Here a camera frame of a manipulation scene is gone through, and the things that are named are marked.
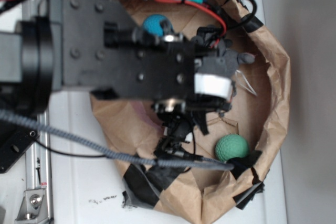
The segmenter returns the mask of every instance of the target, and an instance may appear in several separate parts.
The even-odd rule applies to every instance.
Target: black tape
[[[236,207],[240,210],[243,210],[246,205],[253,200],[255,194],[262,193],[264,191],[265,184],[263,182],[259,182],[253,185],[250,189],[247,189],[243,193],[233,197],[233,200],[236,202]]]
[[[261,151],[254,150],[247,157],[235,157],[229,159],[227,162],[235,165],[235,168],[231,170],[235,179],[238,179],[245,170],[254,166],[261,154]]]
[[[153,166],[146,172],[144,166],[131,164],[122,180],[126,189],[123,193],[125,205],[153,209],[160,200],[160,193],[166,190],[183,171],[184,168]]]
[[[247,18],[250,16],[250,14],[247,14],[242,18],[242,22],[247,20]],[[252,33],[256,30],[258,30],[260,27],[262,27],[264,23],[262,23],[256,16],[253,17],[253,19],[244,25],[245,31],[248,33]]]
[[[257,162],[258,158],[262,154],[261,151],[252,151],[247,157],[244,158],[232,158],[228,160],[228,163],[235,165],[235,168],[231,170],[231,173],[237,179],[245,170],[251,169],[253,174],[252,184],[253,186],[243,193],[233,197],[233,200],[236,202],[236,207],[243,210],[246,205],[253,200],[256,193],[264,191],[264,183],[259,180],[259,176],[256,170],[253,168],[254,164]]]
[[[144,166],[133,164],[127,169],[122,180],[126,188],[125,204],[153,209],[159,201],[160,192],[148,181],[144,171]]]
[[[162,168],[153,166],[148,170],[146,176],[156,189],[162,192],[166,190],[183,171],[184,168]]]

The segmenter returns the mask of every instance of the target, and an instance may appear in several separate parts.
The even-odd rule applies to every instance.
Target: white surface
[[[281,150],[288,222],[335,223],[336,2],[264,5],[266,24],[292,63],[290,128]]]

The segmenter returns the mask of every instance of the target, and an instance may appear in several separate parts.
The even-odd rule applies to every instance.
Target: bolt
[[[98,60],[103,60],[105,58],[105,52],[103,50],[98,50],[96,52],[96,58]]]
[[[176,61],[178,62],[178,63],[181,63],[182,61],[183,61],[183,55],[182,54],[177,54],[176,55]]]
[[[72,48],[70,50],[70,54],[74,59],[78,59],[80,57],[80,51],[78,50],[78,48]]]
[[[70,0],[70,5],[73,7],[73,9],[78,9],[80,6],[79,0]]]
[[[145,52],[144,51],[138,51],[138,57],[140,59],[142,59],[145,56]]]
[[[28,212],[25,214],[25,220],[31,220],[33,218],[33,214],[31,212]]]
[[[101,3],[96,3],[95,7],[96,7],[96,11],[99,13],[102,13],[104,11],[104,6]]]
[[[176,80],[178,82],[178,84],[183,84],[184,83],[184,75],[182,73],[179,73],[176,77]]]
[[[35,206],[35,205],[41,203],[41,201],[42,201],[42,198],[41,198],[41,196],[39,196],[38,194],[34,194],[34,195],[32,195],[32,196],[30,197],[30,203],[31,203],[33,206]]]
[[[145,75],[143,73],[138,74],[138,77],[137,77],[138,81],[143,81],[144,78],[145,78]]]

